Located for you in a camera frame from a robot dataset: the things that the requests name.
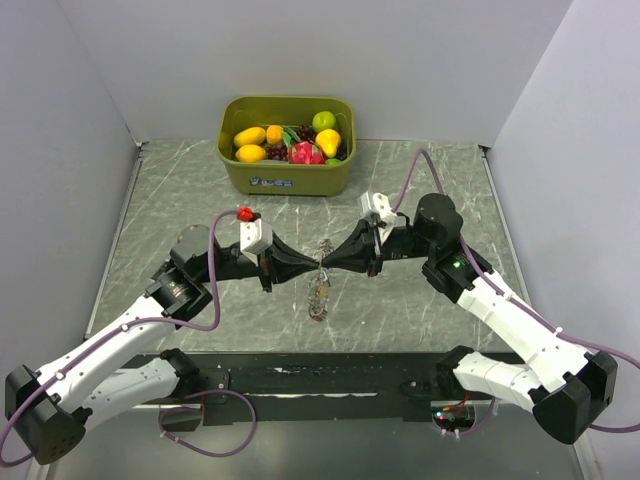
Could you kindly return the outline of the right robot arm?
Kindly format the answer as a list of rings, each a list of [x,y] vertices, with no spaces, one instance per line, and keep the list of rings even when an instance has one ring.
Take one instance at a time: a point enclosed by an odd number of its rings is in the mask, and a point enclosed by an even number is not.
[[[324,267],[375,276],[386,261],[421,258],[428,283],[521,360],[508,364],[458,346],[438,366],[437,387],[444,396],[478,392],[517,405],[563,444],[592,426],[612,400],[617,362],[562,339],[527,312],[491,264],[461,241],[463,219],[449,196],[423,196],[413,218],[393,211],[380,193],[367,192],[360,203],[362,219],[323,260]]]

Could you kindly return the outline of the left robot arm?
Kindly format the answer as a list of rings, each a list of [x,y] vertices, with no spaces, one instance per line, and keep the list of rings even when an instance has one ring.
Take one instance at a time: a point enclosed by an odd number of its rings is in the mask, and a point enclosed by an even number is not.
[[[185,228],[124,313],[58,359],[37,369],[21,365],[7,375],[5,429],[18,434],[29,459],[47,465],[123,411],[155,399],[191,399],[199,373],[181,350],[167,350],[136,369],[126,363],[181,328],[213,331],[221,315],[218,281],[256,277],[270,290],[317,266],[262,220],[242,223],[238,241],[228,247],[205,225]]]

